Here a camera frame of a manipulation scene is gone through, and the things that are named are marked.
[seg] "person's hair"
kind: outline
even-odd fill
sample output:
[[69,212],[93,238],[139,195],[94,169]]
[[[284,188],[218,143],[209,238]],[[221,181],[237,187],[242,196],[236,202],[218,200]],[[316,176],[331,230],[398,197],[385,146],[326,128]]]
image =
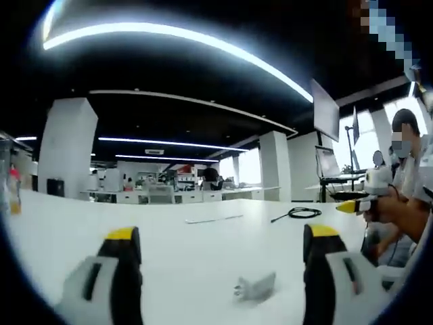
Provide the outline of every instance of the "person's hair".
[[217,181],[218,176],[218,171],[215,168],[209,167],[203,170],[203,178],[205,181]]
[[412,111],[407,108],[399,110],[392,120],[392,132],[401,132],[401,125],[408,124],[411,126],[415,135],[419,136],[419,128],[417,118]]

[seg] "bottle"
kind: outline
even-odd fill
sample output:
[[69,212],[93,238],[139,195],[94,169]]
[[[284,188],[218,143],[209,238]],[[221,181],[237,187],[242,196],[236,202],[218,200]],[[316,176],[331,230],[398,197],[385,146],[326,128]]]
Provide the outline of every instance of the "bottle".
[[9,206],[11,215],[21,213],[20,173],[12,165],[9,171]]

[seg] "computer monitor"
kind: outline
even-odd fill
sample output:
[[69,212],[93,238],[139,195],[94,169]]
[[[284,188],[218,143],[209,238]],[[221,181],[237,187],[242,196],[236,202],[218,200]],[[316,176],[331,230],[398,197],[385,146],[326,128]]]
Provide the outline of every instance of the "computer monitor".
[[359,162],[358,162],[357,153],[354,150],[352,150],[352,158],[353,158],[353,169],[355,171],[358,171],[360,169]]
[[314,128],[338,142],[340,108],[314,79],[311,79],[311,93],[314,101]]
[[359,139],[359,123],[358,123],[357,109],[354,106],[353,106],[352,128],[353,128],[353,146],[355,146],[355,144],[357,144]]
[[334,151],[331,148],[315,146],[316,157],[322,177],[335,177],[341,174]]

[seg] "desk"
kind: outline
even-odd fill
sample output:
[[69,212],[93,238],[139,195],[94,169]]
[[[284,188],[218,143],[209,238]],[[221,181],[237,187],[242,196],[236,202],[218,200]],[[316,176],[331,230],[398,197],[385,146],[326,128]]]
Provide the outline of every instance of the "desk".
[[150,193],[149,189],[171,189],[173,190],[173,187],[170,185],[151,185],[143,190],[133,190],[133,191],[121,191],[121,192],[107,192],[107,191],[101,191],[101,190],[85,190],[81,191],[81,193],[87,193],[87,194],[108,194],[108,195],[115,195],[116,196],[116,202],[117,203],[123,203],[123,204],[142,204],[144,202],[145,204],[150,202],[150,196],[166,196],[166,192],[163,191],[161,194],[158,194],[158,191],[152,191]]
[[247,198],[251,200],[279,200],[280,187],[273,188],[236,188],[220,191],[187,191],[175,192],[176,203],[199,203]]
[[[104,204],[22,190],[22,214],[5,227],[23,271],[53,306],[63,283],[86,257],[97,253],[108,232],[136,225],[143,264],[141,310],[149,325],[301,325],[304,317],[302,243],[304,224],[340,232],[348,250],[361,247],[362,216],[335,210],[334,203],[302,204],[323,214],[288,217],[300,204],[227,200],[202,204]],[[244,215],[186,224],[186,219]],[[276,271],[275,293],[260,304],[238,303],[239,276],[255,279]]]
[[343,187],[344,191],[352,190],[352,180],[354,181],[354,189],[362,190],[363,189],[363,178],[365,174],[354,174],[352,177],[350,175],[345,175],[342,179],[334,180],[320,180],[320,183],[317,185],[309,186],[305,188],[305,190],[319,190],[320,191],[320,202],[326,202],[326,187],[330,184],[336,184],[337,187]]

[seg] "window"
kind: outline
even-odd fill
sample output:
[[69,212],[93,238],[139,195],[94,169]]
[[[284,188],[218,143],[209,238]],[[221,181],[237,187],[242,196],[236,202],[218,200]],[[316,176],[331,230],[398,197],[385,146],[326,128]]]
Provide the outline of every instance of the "window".
[[262,182],[258,148],[242,152],[239,155],[239,182],[248,184],[260,184]]
[[401,100],[396,100],[395,102],[386,104],[384,107],[390,125],[392,125],[392,120],[395,114],[402,108],[407,108],[408,110],[412,111],[417,118],[418,128],[421,136],[427,134],[426,120],[424,120],[421,107],[419,107],[418,101],[415,97],[402,98]]
[[224,158],[219,162],[219,175],[224,179],[235,177],[235,168],[233,167],[233,157]]
[[[358,142],[355,148],[353,148],[353,132],[352,130],[350,130],[350,144],[352,145],[352,150],[355,149],[355,153],[358,158],[359,168],[372,168],[374,167],[373,154],[376,150],[379,150],[379,141],[374,129],[373,119],[371,118],[370,112],[368,110],[364,110],[358,113],[358,123]],[[336,155],[336,160],[340,170],[343,169],[345,165],[350,166],[349,143],[347,140],[347,133],[344,128],[351,127],[352,124],[352,115],[342,118],[340,120],[340,141],[332,142],[332,147],[334,149],[334,154]]]

